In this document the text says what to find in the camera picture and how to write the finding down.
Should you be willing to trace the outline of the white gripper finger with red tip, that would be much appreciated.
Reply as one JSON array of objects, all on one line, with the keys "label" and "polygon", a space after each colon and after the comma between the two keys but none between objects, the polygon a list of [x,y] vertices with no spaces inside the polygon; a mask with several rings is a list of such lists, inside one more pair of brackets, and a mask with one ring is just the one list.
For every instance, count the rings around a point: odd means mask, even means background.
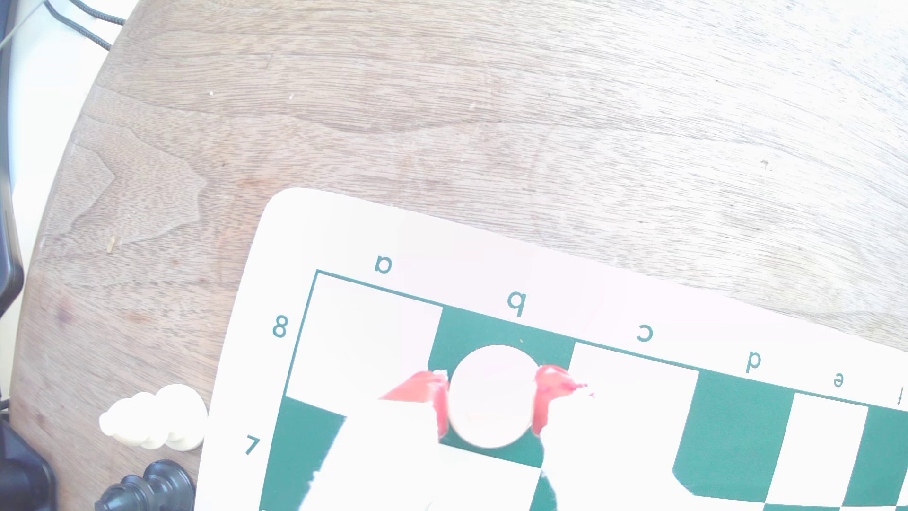
[{"label": "white gripper finger with red tip", "polygon": [[564,368],[535,376],[532,430],[558,510],[756,510],[695,496],[673,472],[686,413],[579,383]]},{"label": "white gripper finger with red tip", "polygon": [[540,470],[442,445],[448,374],[418,371],[343,422],[302,510],[528,510]]}]

